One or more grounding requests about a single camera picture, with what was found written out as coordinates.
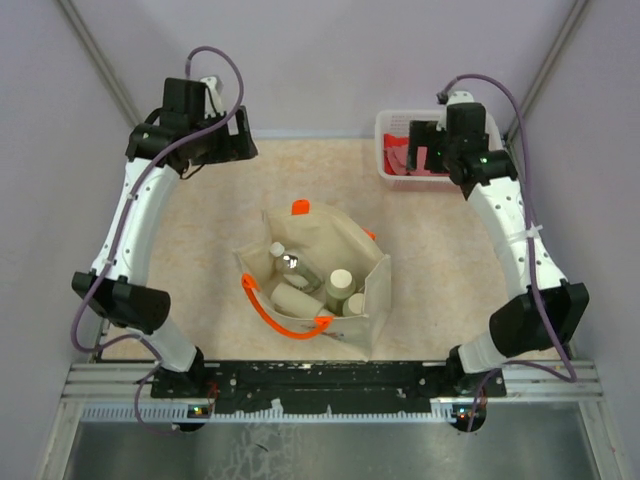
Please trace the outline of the green bottle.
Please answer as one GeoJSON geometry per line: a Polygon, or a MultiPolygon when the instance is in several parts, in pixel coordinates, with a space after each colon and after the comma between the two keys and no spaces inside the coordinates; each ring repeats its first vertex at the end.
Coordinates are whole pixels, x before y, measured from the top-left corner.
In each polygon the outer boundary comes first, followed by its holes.
{"type": "Polygon", "coordinates": [[[315,318],[324,312],[322,302],[284,283],[274,288],[270,299],[277,309],[301,319],[315,318]]]}
{"type": "Polygon", "coordinates": [[[340,316],[344,302],[356,291],[353,275],[346,269],[331,272],[325,282],[325,304],[329,311],[340,316]]]}
{"type": "Polygon", "coordinates": [[[344,317],[360,316],[364,313],[364,300],[365,295],[363,293],[354,293],[343,303],[342,315],[344,317]]]}

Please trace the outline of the clear round bottle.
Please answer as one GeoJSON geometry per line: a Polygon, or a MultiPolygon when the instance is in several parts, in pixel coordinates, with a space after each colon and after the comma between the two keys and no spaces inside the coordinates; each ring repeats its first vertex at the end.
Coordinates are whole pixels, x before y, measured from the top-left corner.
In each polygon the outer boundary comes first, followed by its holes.
{"type": "Polygon", "coordinates": [[[276,270],[294,288],[311,294],[322,286],[321,274],[301,253],[287,249],[280,242],[273,242],[269,253],[274,259],[276,270]]]}

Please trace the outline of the beige canvas tote bag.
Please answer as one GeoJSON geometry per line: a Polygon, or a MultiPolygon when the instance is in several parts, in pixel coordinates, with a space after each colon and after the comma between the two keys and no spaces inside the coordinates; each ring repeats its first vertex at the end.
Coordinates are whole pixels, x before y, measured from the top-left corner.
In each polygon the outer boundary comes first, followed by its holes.
{"type": "Polygon", "coordinates": [[[262,239],[235,252],[256,313],[294,343],[326,341],[369,358],[392,309],[391,258],[374,234],[306,199],[262,220],[262,239]]]}

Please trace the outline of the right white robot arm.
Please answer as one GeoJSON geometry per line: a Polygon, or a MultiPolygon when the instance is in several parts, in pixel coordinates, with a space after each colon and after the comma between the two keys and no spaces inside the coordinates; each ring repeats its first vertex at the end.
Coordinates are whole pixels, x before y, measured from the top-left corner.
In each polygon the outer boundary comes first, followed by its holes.
{"type": "Polygon", "coordinates": [[[502,267],[506,304],[488,329],[450,352],[446,380],[461,396],[482,383],[482,372],[514,357],[553,348],[565,358],[589,302],[552,260],[527,205],[517,169],[505,150],[490,145],[485,107],[450,104],[440,120],[412,120],[406,167],[445,173],[482,220],[502,267]]]}

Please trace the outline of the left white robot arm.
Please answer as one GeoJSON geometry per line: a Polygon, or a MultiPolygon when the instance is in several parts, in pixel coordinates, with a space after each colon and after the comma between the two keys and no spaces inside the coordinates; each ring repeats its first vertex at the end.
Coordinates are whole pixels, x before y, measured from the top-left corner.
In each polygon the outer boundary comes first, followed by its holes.
{"type": "Polygon", "coordinates": [[[81,306],[149,348],[160,374],[189,397],[208,384],[203,354],[171,319],[169,293],[147,281],[165,207],[189,168],[258,153],[245,107],[227,112],[221,91],[216,76],[165,80],[161,106],[129,136],[123,187],[100,253],[72,278],[81,306]]]}

